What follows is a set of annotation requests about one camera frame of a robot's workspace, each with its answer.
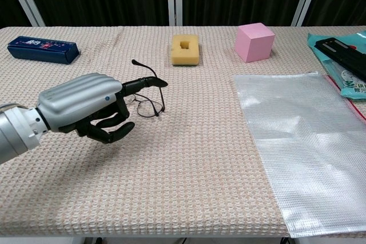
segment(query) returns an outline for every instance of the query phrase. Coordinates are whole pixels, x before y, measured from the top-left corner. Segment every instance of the pink foam block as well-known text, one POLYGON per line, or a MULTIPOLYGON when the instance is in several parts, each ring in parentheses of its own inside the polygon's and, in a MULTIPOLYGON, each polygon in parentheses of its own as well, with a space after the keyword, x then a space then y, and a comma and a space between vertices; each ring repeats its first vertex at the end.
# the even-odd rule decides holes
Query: pink foam block
POLYGON ((245 62, 269 58, 275 34, 262 23, 242 25, 238 28, 235 51, 245 62))

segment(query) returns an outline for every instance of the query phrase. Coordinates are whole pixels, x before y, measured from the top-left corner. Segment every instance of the yellow sponge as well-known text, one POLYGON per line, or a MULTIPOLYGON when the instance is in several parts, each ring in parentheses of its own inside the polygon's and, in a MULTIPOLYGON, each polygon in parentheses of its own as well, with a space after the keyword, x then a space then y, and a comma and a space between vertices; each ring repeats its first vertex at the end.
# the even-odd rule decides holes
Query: yellow sponge
POLYGON ((195 66, 200 61, 198 36, 193 34, 174 35, 172 41, 172 64, 195 66))

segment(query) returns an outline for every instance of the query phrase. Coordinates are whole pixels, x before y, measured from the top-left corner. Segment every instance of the sponge hole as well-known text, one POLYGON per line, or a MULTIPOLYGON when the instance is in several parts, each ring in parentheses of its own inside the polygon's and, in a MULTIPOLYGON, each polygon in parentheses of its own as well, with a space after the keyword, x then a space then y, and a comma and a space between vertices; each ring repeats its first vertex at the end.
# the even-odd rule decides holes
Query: sponge hole
POLYGON ((189 49, 189 41, 181 41, 182 49, 189 49))

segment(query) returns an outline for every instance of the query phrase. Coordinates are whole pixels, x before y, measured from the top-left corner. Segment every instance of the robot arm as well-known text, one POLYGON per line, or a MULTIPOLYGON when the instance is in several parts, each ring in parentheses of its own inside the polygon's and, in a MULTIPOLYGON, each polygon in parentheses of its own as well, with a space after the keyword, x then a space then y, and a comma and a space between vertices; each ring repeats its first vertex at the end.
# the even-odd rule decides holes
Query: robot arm
POLYGON ((81 137, 103 143, 120 140, 132 130, 133 122, 112 132, 103 128, 117 126, 129 117, 124 97, 144 87, 167 85, 156 77, 121 84, 107 75, 87 74, 41 92, 35 108, 17 104, 3 106, 0 108, 0 164, 37 147, 41 136, 49 130, 62 133, 76 130, 81 137), (91 124, 96 119, 104 120, 91 124))

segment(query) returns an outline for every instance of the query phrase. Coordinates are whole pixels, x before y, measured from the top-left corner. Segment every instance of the beige tablecloth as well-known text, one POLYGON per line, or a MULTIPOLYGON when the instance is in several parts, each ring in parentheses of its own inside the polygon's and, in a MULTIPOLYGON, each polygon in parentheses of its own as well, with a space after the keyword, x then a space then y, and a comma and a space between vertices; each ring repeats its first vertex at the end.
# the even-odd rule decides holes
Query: beige tablecloth
MULTIPOLYGON (((103 145, 48 133, 42 146, 0 166, 2 235, 288 235, 233 85, 235 74, 324 72, 308 32, 342 35, 366 27, 273 27, 269 59, 243 63, 236 27, 11 27, 0 30, 0 102, 35 106, 38 94, 82 74, 126 82, 154 68, 169 83, 166 112, 103 145), (169 63, 173 34, 198 34, 197 67, 169 63), (13 58, 19 35, 77 43, 72 65, 13 58)), ((141 93, 159 100, 158 90, 141 93)), ((357 106, 366 114, 366 106, 357 106)))

